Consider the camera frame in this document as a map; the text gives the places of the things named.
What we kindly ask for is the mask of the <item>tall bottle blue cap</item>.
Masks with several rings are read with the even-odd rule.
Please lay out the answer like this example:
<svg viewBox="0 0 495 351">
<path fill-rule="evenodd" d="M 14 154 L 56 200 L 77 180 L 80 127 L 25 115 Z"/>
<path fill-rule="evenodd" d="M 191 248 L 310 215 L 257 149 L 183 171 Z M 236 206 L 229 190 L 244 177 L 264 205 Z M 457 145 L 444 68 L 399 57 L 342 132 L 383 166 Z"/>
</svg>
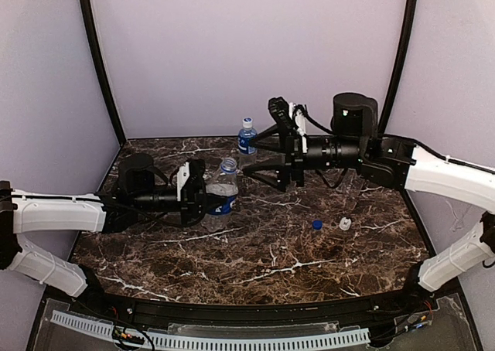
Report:
<svg viewBox="0 0 495 351">
<path fill-rule="evenodd" d="M 229 222 L 230 215 L 238 195 L 237 187 L 237 161 L 227 157 L 222 160 L 219 169 L 213 174 L 206 184 L 207 194 L 230 197 L 230 213 L 223 216 L 206 214 L 201 224 L 210 233 L 224 229 Z"/>
</svg>

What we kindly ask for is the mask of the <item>short bottle blue label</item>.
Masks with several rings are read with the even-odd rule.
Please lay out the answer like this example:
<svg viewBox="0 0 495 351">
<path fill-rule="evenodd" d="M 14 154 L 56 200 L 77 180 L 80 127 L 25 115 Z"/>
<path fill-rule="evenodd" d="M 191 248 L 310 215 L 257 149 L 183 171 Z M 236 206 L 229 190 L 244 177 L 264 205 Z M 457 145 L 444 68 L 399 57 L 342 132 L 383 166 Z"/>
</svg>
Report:
<svg viewBox="0 0 495 351">
<path fill-rule="evenodd" d="M 244 118 L 237 136 L 240 169 L 244 169 L 256 161 L 257 149 L 250 145 L 250 140 L 256 138 L 257 134 L 253 119 L 250 117 Z"/>
</svg>

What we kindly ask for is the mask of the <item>clear bottle white cap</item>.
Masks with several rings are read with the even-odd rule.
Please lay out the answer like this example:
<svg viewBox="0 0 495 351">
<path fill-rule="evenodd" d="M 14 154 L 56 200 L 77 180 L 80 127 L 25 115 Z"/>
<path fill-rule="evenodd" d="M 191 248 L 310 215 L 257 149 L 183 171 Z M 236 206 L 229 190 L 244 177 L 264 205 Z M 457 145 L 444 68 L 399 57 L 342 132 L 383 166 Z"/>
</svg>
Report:
<svg viewBox="0 0 495 351">
<path fill-rule="evenodd" d="M 366 180 L 353 169 L 349 170 L 337 188 L 341 202 L 346 210 L 353 210 Z"/>
</svg>

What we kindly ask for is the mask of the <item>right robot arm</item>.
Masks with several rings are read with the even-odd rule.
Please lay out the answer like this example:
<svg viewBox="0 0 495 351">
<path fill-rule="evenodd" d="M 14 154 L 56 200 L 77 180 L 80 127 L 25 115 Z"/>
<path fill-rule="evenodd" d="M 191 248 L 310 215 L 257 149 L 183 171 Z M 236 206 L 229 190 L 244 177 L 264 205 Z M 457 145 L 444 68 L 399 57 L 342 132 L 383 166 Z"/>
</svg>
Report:
<svg viewBox="0 0 495 351">
<path fill-rule="evenodd" d="M 363 94 L 337 94 L 331 127 L 324 136 L 310 136 L 306 123 L 314 119 L 306 107 L 273 97 L 268 110 L 275 123 L 249 145 L 283 159 L 249 165 L 243 173 L 285 191 L 290 182 L 303 186 L 307 171 L 353 169 L 388 189 L 436 194 L 483 209 L 462 238 L 410 269 L 406 291 L 434 292 L 494 256 L 494 170 L 441 155 L 413 138 L 379 133 L 377 109 L 375 99 Z"/>
</svg>

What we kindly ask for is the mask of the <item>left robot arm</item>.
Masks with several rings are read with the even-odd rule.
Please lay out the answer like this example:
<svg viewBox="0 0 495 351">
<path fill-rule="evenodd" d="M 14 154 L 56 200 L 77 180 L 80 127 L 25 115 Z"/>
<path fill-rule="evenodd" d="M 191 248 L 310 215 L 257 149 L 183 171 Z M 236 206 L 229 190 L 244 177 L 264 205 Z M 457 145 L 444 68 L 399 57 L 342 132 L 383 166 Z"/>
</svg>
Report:
<svg viewBox="0 0 495 351">
<path fill-rule="evenodd" d="M 174 173 L 175 185 L 154 164 L 152 156 L 138 153 L 118 166 L 109 193 L 63 196 L 28 193 L 1 183 L 1 269 L 16 271 L 72 298 L 102 293 L 90 268 L 71 264 L 26 238 L 28 232 L 74 230 L 120 233 L 140 219 L 167 227 L 190 227 L 227 202 L 207 191 L 205 162 L 189 159 Z"/>
</svg>

